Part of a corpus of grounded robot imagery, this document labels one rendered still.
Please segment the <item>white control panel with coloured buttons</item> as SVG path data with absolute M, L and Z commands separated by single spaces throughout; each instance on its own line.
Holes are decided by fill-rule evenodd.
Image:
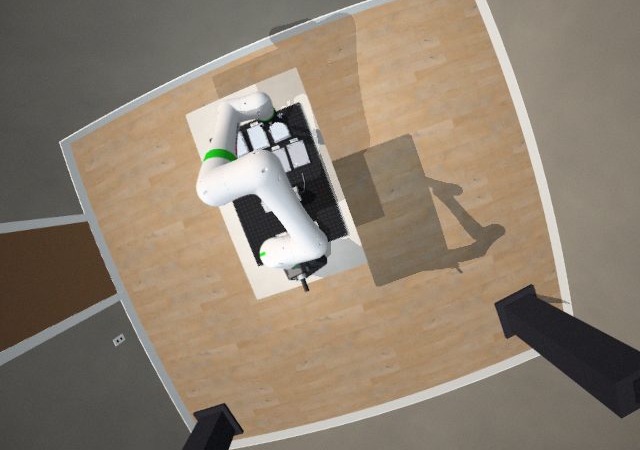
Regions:
M 295 194 L 297 195 L 299 201 L 302 200 L 300 195 L 302 195 L 302 193 L 305 192 L 305 179 L 304 179 L 303 173 L 302 173 L 302 176 L 303 176 L 303 180 L 304 180 L 304 191 L 302 191 L 302 192 L 299 191 L 297 186 L 293 188 L 293 190 L 294 190 Z M 262 204 L 264 210 L 266 211 L 266 213 L 271 211 L 270 208 L 263 201 L 261 201 L 261 204 Z

